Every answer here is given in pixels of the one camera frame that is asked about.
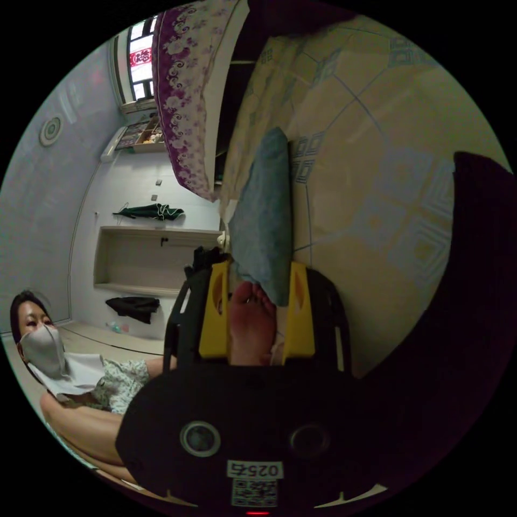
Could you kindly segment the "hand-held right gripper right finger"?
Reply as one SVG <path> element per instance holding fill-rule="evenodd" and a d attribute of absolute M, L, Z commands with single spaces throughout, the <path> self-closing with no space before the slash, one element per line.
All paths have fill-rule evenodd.
<path fill-rule="evenodd" d="M 315 354 L 312 308 L 306 265 L 291 262 L 289 302 L 282 364 L 311 359 Z"/>

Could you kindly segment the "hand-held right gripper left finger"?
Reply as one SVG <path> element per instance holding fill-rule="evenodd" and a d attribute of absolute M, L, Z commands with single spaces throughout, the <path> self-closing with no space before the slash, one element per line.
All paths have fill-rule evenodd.
<path fill-rule="evenodd" d="M 228 260 L 212 266 L 199 341 L 203 360 L 229 359 L 229 266 Z"/>

